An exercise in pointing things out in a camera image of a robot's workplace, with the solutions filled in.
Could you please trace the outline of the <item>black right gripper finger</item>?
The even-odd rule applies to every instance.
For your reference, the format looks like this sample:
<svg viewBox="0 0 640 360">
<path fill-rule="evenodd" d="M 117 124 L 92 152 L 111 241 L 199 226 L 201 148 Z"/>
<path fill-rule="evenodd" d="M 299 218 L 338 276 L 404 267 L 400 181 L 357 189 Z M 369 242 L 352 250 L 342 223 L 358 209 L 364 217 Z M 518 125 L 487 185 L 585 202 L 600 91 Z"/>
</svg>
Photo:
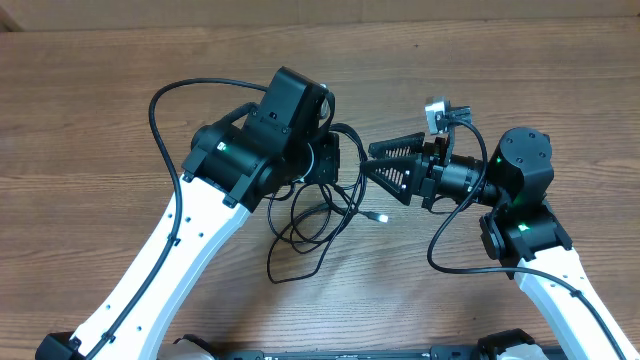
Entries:
<svg viewBox="0 0 640 360">
<path fill-rule="evenodd" d="M 374 159 L 361 165 L 363 173 L 401 204 L 408 206 L 424 178 L 421 155 Z"/>
<path fill-rule="evenodd" d="M 424 132 L 418 132 L 390 140 L 374 142 L 368 152 L 372 158 L 395 158 L 419 154 L 423 150 Z"/>
</svg>

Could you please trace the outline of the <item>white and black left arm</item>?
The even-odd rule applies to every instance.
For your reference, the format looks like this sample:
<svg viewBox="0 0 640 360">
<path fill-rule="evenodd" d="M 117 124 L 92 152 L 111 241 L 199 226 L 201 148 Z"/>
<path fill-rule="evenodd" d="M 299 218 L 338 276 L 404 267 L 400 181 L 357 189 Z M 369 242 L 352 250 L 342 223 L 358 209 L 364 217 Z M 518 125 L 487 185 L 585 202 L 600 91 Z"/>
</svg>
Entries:
<svg viewBox="0 0 640 360">
<path fill-rule="evenodd" d="M 174 193 L 156 228 L 104 303 L 72 332 L 51 333 L 35 357 L 153 359 L 185 298 L 262 199 L 295 183 L 334 181 L 321 150 L 335 97 L 287 67 L 239 106 L 201 127 L 181 167 L 158 146 Z"/>
</svg>

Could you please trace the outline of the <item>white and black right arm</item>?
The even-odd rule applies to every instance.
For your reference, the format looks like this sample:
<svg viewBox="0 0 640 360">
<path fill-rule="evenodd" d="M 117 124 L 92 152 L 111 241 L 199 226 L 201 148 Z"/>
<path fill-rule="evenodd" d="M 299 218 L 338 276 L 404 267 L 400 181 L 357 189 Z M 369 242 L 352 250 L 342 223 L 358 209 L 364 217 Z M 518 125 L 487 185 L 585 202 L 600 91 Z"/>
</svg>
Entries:
<svg viewBox="0 0 640 360">
<path fill-rule="evenodd" d="M 478 159 L 454 154 L 455 122 L 432 143 L 423 134 L 373 143 L 363 173 L 404 205 L 419 196 L 431 209 L 441 199 L 456 208 L 434 233 L 429 265 L 446 274 L 503 273 L 515 281 L 548 323 L 569 359 L 636 359 L 639 352 L 599 298 L 571 237 L 546 199 L 554 178 L 548 135 L 508 130 L 489 152 L 478 130 Z M 487 256 L 497 266 L 439 265 L 434 250 L 446 228 L 468 206 L 488 207 L 479 219 Z"/>
</svg>

